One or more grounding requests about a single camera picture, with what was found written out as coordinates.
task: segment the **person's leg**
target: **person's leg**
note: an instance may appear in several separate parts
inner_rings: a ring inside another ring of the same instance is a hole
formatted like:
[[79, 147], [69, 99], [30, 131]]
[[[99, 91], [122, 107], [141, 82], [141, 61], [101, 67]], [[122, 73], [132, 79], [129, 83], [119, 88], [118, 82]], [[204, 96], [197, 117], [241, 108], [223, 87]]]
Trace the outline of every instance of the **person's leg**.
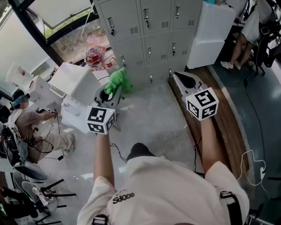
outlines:
[[247, 44], [247, 39], [245, 38], [244, 34], [240, 33], [236, 40], [236, 45], [233, 50], [231, 60], [229, 62], [220, 62], [221, 65], [226, 69], [232, 69], [234, 63], [241, 54], [242, 46], [245, 44]]
[[127, 161], [129, 161], [130, 159], [139, 157], [139, 156], [154, 156], [155, 157], [155, 155], [153, 155], [144, 144], [136, 143], [132, 147], [131, 153], [127, 157]]
[[235, 66], [237, 67], [237, 69], [240, 70], [241, 67], [244, 65], [244, 63], [248, 61], [248, 59], [251, 56], [251, 52], [252, 52], [252, 46], [250, 44], [247, 44], [245, 52], [242, 57], [242, 60], [240, 62], [235, 63]]
[[51, 151], [64, 150], [66, 152], [73, 152], [74, 150], [74, 135], [73, 134], [52, 134], [50, 133], [41, 142], [39, 150], [42, 152], [39, 160], [43, 159]]

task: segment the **white t-shirt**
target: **white t-shirt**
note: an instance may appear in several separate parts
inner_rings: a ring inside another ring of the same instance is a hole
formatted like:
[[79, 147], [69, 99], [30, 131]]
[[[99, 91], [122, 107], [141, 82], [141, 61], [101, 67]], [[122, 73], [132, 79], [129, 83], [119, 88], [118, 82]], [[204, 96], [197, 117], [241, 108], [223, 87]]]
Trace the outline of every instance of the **white t-shirt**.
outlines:
[[91, 225], [95, 216], [105, 214], [111, 225], [230, 225], [221, 191], [236, 195], [243, 223], [249, 212], [247, 194], [221, 162], [203, 179], [182, 163], [141, 156], [128, 161], [127, 177], [117, 192], [98, 177], [77, 224]]

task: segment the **white cable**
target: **white cable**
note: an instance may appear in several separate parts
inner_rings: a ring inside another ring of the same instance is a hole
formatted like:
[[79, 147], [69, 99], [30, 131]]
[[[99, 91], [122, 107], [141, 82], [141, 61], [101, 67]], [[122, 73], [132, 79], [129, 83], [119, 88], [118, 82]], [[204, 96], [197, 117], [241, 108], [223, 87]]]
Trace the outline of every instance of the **white cable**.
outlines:
[[90, 17], [90, 14], [91, 14], [91, 12], [92, 12], [92, 10], [93, 10], [93, 7], [94, 7], [94, 2], [92, 3], [91, 8], [90, 8], [90, 11], [89, 11], [89, 13], [88, 13], [88, 16], [87, 16], [85, 25], [84, 25], [83, 30], [82, 30], [82, 33], [81, 33], [81, 37], [80, 37], [79, 42], [78, 42], [78, 45], [77, 45], [77, 50], [76, 50], [76, 53], [75, 53], [75, 56], [74, 56], [74, 59], [73, 59], [72, 62], [74, 62], [75, 57], [76, 57], [76, 55], [77, 55], [77, 53], [78, 53], [78, 46], [80, 45], [80, 42], [81, 42], [81, 40], [82, 40], [83, 33], [84, 33], [84, 29], [85, 29], [85, 27], [86, 27], [86, 24], [87, 24], [87, 22], [88, 22], [88, 19], [89, 19], [89, 17]]
[[[265, 168], [266, 168], [266, 163], [265, 163], [265, 161], [264, 161], [264, 160], [255, 160], [255, 156], [254, 156], [253, 150], [249, 150], [249, 151], [247, 151], [247, 152], [245, 152], [245, 153], [242, 154], [242, 157], [241, 157], [241, 164], [240, 164], [241, 174], [240, 174], [240, 176], [239, 176], [239, 178], [238, 178], [237, 180], [239, 180], [239, 179], [241, 178], [241, 176], [242, 176], [242, 173], [243, 173], [243, 171], [242, 171], [243, 156], [244, 156], [245, 154], [247, 154], [248, 152], [252, 152], [252, 154], [253, 154], [253, 161], [254, 161], [254, 162], [263, 162], [263, 163], [264, 163], [264, 170], [265, 170]], [[245, 176], [246, 176], [246, 178], [248, 179], [248, 181], [250, 182], [250, 184], [251, 184], [252, 186], [258, 186], [258, 185], [260, 185], [260, 186], [262, 187], [262, 189], [266, 192], [267, 197], [268, 197], [268, 199], [270, 200], [269, 195], [268, 195], [266, 189], [263, 187], [263, 184], [262, 184], [263, 178], [264, 178], [264, 177], [261, 179], [260, 183], [258, 183], [258, 184], [252, 184], [252, 182], [250, 181], [250, 179], [248, 178], [248, 176], [247, 176], [246, 173], [245, 173]]]

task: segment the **locker door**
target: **locker door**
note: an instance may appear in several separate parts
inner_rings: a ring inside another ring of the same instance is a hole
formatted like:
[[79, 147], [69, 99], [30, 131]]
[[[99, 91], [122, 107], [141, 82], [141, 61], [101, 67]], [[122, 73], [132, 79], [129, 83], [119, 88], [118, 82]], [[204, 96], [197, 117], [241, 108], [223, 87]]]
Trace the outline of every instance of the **locker door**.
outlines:
[[144, 33], [170, 29], [171, 0], [140, 0]]
[[173, 29], [196, 27], [201, 6], [202, 0], [175, 0]]
[[158, 32], [144, 37], [148, 64], [167, 60], [169, 35], [169, 32]]
[[120, 67], [125, 66], [133, 86], [148, 83], [141, 38], [116, 42], [114, 48], [117, 53], [117, 62]]
[[140, 35], [136, 1], [111, 0], [100, 7], [113, 42]]
[[193, 39], [195, 36], [195, 29], [179, 29], [172, 33], [172, 40], [169, 45], [168, 58], [188, 58]]
[[149, 66], [148, 78], [152, 84], [166, 81], [169, 78], [169, 68], [167, 62], [161, 62]]

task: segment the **forearm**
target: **forearm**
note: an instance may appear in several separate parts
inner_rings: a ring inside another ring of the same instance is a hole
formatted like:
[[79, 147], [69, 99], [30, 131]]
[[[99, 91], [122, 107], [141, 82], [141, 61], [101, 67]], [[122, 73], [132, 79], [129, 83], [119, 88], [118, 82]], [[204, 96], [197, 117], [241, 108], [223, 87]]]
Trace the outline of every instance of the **forearm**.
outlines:
[[212, 165], [221, 161], [216, 131], [211, 118], [201, 121], [202, 164], [206, 174]]
[[94, 180], [106, 178], [114, 186], [114, 171], [111, 159], [109, 135], [97, 134], [94, 159]]

